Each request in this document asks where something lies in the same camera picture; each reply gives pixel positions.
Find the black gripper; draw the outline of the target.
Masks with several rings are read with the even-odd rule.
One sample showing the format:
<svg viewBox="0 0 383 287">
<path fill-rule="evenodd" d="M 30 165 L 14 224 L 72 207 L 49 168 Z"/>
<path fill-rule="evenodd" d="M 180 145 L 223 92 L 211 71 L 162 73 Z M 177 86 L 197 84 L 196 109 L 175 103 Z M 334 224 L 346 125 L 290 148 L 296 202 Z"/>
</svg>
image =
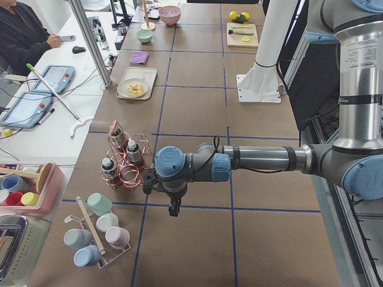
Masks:
<svg viewBox="0 0 383 287">
<path fill-rule="evenodd" d="M 178 217 L 181 207 L 181 199 L 187 192 L 187 183 L 182 182 L 176 185 L 174 182 L 163 182 L 162 185 L 171 200 L 170 206 L 168 207 L 169 215 Z"/>
</svg>

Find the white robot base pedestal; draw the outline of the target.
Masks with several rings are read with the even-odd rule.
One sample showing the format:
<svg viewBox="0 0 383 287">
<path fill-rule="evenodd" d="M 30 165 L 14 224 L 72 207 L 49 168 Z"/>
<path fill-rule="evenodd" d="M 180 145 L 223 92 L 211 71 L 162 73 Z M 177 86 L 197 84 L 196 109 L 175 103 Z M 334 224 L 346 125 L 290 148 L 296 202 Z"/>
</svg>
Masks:
<svg viewBox="0 0 383 287">
<path fill-rule="evenodd" d="M 237 75 L 238 99 L 246 103 L 280 103 L 276 67 L 298 1 L 269 2 L 253 67 Z"/>
</svg>

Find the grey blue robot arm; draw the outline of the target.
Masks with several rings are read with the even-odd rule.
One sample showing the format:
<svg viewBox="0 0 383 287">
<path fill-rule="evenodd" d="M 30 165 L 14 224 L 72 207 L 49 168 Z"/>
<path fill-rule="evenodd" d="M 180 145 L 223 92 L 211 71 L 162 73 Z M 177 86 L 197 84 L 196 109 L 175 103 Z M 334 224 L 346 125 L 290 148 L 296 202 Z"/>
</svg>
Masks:
<svg viewBox="0 0 383 287">
<path fill-rule="evenodd" d="M 190 182 L 225 182 L 233 170 L 317 175 L 360 199 L 382 197 L 382 2 L 310 1 L 306 39 L 340 44 L 339 136 L 299 148 L 200 145 L 185 154 L 167 146 L 155 156 L 143 190 L 170 198 L 177 216 Z"/>
</svg>

